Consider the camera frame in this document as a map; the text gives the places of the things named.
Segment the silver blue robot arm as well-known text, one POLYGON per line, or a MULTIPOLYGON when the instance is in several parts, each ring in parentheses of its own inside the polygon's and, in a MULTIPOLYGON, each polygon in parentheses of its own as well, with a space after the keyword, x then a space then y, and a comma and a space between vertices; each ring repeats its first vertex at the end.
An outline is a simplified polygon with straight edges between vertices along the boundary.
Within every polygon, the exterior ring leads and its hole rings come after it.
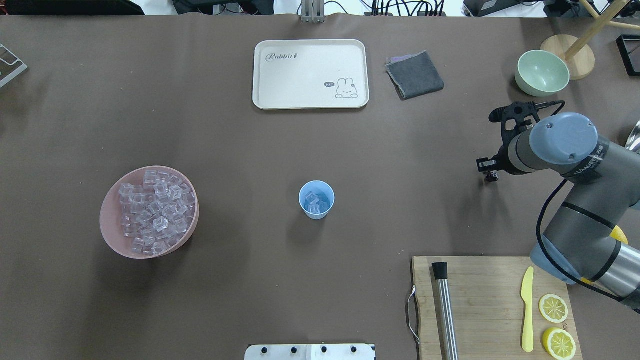
POLYGON ((560 112, 503 132, 492 158, 477 160, 481 173, 514 175, 553 170, 573 185, 530 258, 540 269, 569 285, 579 284, 639 310, 639 251, 614 239, 627 210, 639 209, 638 153, 598 133, 590 119, 560 112))

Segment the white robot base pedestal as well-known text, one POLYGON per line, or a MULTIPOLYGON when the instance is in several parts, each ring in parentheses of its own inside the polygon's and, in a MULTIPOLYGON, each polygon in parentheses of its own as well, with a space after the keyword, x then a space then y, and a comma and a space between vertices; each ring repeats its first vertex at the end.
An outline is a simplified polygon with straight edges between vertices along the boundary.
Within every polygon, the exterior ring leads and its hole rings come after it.
POLYGON ((374 344, 254 344, 247 347, 245 360, 376 360, 374 344))

